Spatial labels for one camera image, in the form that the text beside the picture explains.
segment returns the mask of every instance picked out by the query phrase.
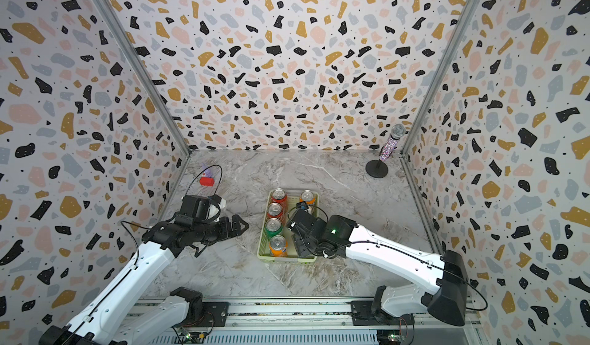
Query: microphone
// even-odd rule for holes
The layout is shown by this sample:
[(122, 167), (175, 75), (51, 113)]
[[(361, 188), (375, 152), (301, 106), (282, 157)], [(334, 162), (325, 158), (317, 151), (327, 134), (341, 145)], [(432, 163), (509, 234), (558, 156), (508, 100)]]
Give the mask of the microphone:
[(376, 179), (381, 179), (387, 176), (389, 169), (387, 165), (383, 163), (391, 153), (394, 151), (397, 143), (405, 135), (405, 126), (402, 124), (396, 124), (393, 128), (391, 128), (391, 134), (387, 138), (387, 142), (383, 148), (381, 148), (381, 152), (379, 153), (379, 159), (374, 159), (365, 165), (365, 171), (369, 176), (372, 176)]

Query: green soda can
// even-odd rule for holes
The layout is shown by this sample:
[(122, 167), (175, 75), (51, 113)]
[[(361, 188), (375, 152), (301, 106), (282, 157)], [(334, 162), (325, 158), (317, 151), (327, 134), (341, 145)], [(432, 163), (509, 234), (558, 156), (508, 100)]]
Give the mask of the green soda can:
[(266, 235), (269, 238), (272, 238), (276, 235), (280, 235), (283, 231), (283, 224), (281, 220), (278, 218), (271, 218), (266, 222), (266, 226), (264, 228), (266, 230)]

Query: gray marble surface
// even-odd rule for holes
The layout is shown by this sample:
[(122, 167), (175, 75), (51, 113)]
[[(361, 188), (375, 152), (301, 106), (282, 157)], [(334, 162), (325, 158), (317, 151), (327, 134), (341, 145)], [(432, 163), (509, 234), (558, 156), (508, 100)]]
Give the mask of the gray marble surface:
[[(373, 296), (380, 285), (408, 282), (380, 267), (351, 259), (318, 258), (313, 265), (265, 263), (258, 259), (258, 238), (271, 189), (310, 189), (320, 193), (320, 207), (329, 215), (355, 220), (383, 237), (431, 251), (399, 155), (387, 160), (389, 174), (373, 179), (365, 164), (374, 151), (196, 151), (165, 212), (181, 206), (191, 180), (204, 167), (220, 164), (218, 194), (227, 200), (226, 216), (239, 214), (250, 224), (242, 236), (181, 255), (154, 280), (145, 296), (166, 297), (179, 286), (205, 297)], [(214, 167), (215, 178), (219, 176)], [(198, 181), (189, 193), (211, 195), (216, 186)]]

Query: plastic basket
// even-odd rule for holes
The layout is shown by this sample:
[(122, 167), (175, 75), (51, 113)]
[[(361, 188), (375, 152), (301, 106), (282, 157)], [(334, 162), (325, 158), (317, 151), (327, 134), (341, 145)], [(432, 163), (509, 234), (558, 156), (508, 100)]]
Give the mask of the plastic basket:
[[(269, 192), (269, 198), (266, 202), (266, 208), (269, 207), (271, 201), (271, 194), (274, 190)], [(297, 203), (299, 203), (299, 196), (303, 190), (285, 190), (287, 193), (287, 211), (291, 208), (295, 207)], [(314, 203), (314, 207), (318, 205), (320, 196), (318, 193), (313, 192), (316, 195), (316, 202)], [(314, 208), (313, 216), (317, 217), (318, 209)], [(297, 256), (297, 251), (295, 249), (295, 243), (293, 242), (293, 233), (289, 230), (286, 226), (283, 227), (283, 231), (281, 235), (287, 240), (287, 257), (275, 257), (272, 253), (270, 253), (269, 247), (269, 238), (264, 232), (264, 227), (267, 221), (266, 216), (266, 209), (264, 210), (264, 217), (262, 218), (262, 230), (260, 231), (260, 243), (258, 245), (258, 253), (256, 256), (258, 259), (264, 262), (280, 262), (280, 263), (293, 263), (293, 264), (313, 264), (315, 263), (317, 257), (312, 256), (311, 258), (299, 258)]]

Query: patterned wall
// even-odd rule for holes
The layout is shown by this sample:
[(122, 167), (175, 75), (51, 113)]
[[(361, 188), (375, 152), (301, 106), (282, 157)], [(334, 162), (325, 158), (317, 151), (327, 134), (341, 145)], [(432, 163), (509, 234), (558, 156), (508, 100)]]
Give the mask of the patterned wall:
[(493, 344), (590, 343), (589, 11), (482, 0), (410, 148)]
[(465, 0), (110, 0), (188, 144), (378, 149)]
[(98, 295), (184, 161), (90, 0), (2, 0), (0, 343)]

